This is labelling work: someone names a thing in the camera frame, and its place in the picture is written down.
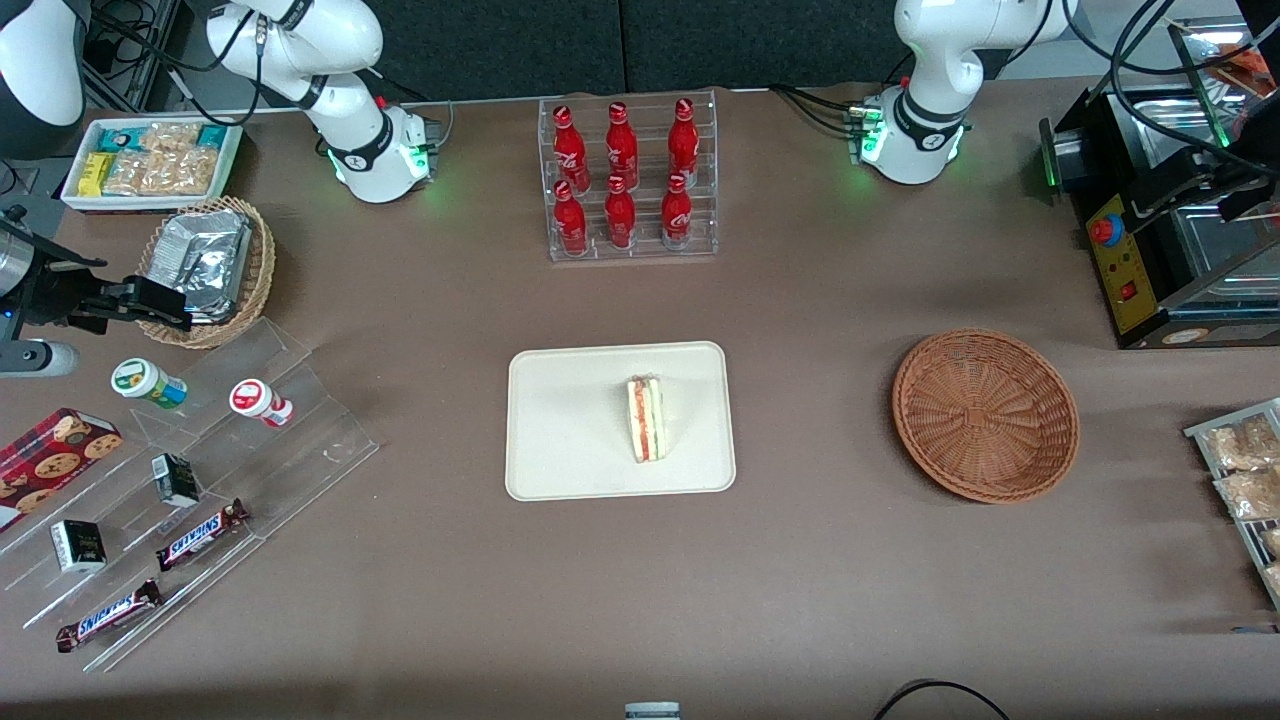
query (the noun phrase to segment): red cookie box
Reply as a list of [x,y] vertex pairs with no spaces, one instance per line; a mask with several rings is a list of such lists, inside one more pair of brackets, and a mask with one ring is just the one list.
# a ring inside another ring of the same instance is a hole
[[115,425],[63,407],[0,450],[0,532],[124,442]]

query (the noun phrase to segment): wicker basket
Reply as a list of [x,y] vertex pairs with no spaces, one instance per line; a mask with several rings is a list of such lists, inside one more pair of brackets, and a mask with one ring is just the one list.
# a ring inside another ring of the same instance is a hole
[[[178,210],[178,214],[211,213],[214,210],[237,210],[253,222],[253,237],[250,240],[248,258],[244,259],[244,273],[241,277],[236,314],[220,325],[192,325],[189,332],[159,323],[138,323],[142,325],[142,332],[151,340],[192,350],[207,350],[237,338],[262,314],[266,296],[271,292],[271,273],[275,270],[275,241],[271,238],[271,228],[266,227],[262,215],[252,205],[236,197],[219,197],[183,208]],[[163,224],[151,234],[151,242],[142,251],[142,261],[138,263],[140,275],[146,274],[151,265],[151,254],[155,252],[161,228],[164,228]]]
[[1048,492],[1080,445],[1075,401],[1057,370],[1009,336],[972,328],[908,354],[893,380],[893,421],[929,477],[982,502]]

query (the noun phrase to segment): clear acrylic bottle rack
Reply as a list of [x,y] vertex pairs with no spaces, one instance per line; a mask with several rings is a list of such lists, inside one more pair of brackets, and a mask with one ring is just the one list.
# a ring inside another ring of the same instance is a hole
[[[101,633],[67,656],[68,664],[86,673],[110,670],[378,450],[360,421],[302,363],[306,356],[301,343],[270,320],[259,320],[236,341],[179,373],[187,382],[188,398],[178,410],[138,404],[134,416],[148,441],[145,447],[134,442],[132,447],[140,450],[38,521],[28,520],[31,527],[0,550],[4,601],[20,609],[27,619],[24,628],[47,635],[49,652],[56,652],[54,637],[59,628],[78,623],[156,578],[165,597],[163,606]],[[293,418],[287,425],[270,428],[230,411],[227,395],[246,377],[266,380],[293,401]],[[151,459],[161,452],[191,462],[201,488],[198,505],[179,509],[160,502],[151,479]],[[234,498],[246,505],[251,518],[189,562],[160,573],[155,552]],[[59,571],[49,525],[64,519],[99,525],[106,544],[106,568],[84,575]]]
[[[667,193],[669,156],[667,135],[676,122],[676,101],[687,97],[694,102],[694,124],[698,127],[698,182],[689,188],[694,213],[689,223],[690,242],[684,250],[668,250],[662,243],[662,199]],[[636,132],[640,151],[640,184],[631,191],[636,204],[635,242],[618,250],[609,242],[604,219],[604,199],[609,191],[609,159],[604,136],[609,132],[609,104],[626,102],[627,115]],[[586,164],[591,187],[577,196],[586,211],[588,251],[581,256],[564,252],[556,232],[556,196],[552,187],[561,179],[556,163],[556,124],[552,110],[564,105],[573,113],[573,127],[586,143]],[[543,202],[547,206],[547,242],[552,260],[591,261],[630,260],[639,258],[680,258],[714,255],[719,247],[717,201],[719,199],[718,126],[716,94],[654,92],[613,97],[553,97],[538,105],[538,149],[543,168]]]

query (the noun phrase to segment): coca-cola bottle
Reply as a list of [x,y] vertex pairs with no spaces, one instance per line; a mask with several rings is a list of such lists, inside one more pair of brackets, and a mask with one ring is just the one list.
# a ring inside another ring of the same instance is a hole
[[662,199],[662,243],[667,250],[689,247],[689,220],[694,204],[685,192],[685,176],[672,173],[667,181],[667,195]]
[[552,120],[556,123],[556,161],[561,167],[561,177],[568,181],[575,193],[582,195],[591,188],[586,143],[573,127],[573,113],[568,108],[561,105],[552,110]]
[[609,242],[618,250],[631,247],[636,229],[636,202],[627,192],[626,179],[609,176],[609,196],[604,199],[604,217],[609,223]]
[[698,184],[698,126],[694,124],[694,102],[687,97],[676,101],[676,124],[667,135],[671,172],[685,176],[685,187]]
[[635,190],[640,184],[636,131],[631,129],[627,106],[622,102],[609,104],[609,132],[604,136],[604,146],[609,149],[609,172],[622,176],[627,190]]
[[568,182],[556,181],[556,231],[567,255],[586,254],[586,214]]

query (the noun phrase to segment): aluminum foil package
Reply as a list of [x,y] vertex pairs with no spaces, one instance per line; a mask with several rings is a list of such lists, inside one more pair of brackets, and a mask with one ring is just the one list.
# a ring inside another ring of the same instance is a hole
[[220,324],[236,314],[252,222],[236,210],[170,218],[160,231],[147,278],[187,296],[193,324]]

